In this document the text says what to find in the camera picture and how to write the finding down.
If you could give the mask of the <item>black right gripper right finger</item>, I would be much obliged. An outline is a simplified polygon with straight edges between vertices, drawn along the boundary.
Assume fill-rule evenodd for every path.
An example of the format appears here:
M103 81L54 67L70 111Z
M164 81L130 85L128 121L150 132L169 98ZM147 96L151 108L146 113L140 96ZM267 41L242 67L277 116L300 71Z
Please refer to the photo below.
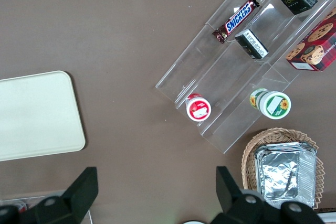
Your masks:
M216 167L216 193L222 212L211 223L323 223L303 203L287 201L277 209L251 193L242 193L225 166Z

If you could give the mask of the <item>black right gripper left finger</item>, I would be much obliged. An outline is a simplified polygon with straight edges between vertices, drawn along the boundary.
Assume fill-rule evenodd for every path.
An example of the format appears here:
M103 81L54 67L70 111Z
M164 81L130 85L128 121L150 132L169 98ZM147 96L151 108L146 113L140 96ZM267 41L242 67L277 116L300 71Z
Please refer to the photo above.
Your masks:
M98 195L96 167L87 167L60 196L44 198L20 214L20 223L81 223Z

